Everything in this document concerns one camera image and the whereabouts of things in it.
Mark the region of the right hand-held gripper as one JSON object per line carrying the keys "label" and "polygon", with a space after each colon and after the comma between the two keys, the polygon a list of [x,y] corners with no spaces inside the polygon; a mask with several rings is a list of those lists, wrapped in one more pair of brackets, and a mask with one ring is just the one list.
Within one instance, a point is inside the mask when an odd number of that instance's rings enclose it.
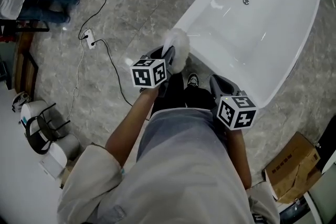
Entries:
{"label": "right hand-held gripper", "polygon": [[239,93],[235,83],[216,74],[211,76],[209,85],[217,104],[215,119],[229,130],[243,130],[253,126],[258,108],[250,96]]}

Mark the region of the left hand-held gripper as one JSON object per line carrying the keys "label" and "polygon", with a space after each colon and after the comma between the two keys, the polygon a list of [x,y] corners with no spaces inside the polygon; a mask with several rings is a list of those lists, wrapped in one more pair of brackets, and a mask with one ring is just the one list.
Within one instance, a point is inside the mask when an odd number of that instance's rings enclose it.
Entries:
{"label": "left hand-held gripper", "polygon": [[171,46],[162,59],[163,46],[159,46],[141,59],[135,61],[131,67],[131,77],[133,86],[140,89],[140,93],[145,89],[159,88],[158,96],[163,98],[166,94],[169,79],[172,74],[169,68],[175,56],[175,47]]}

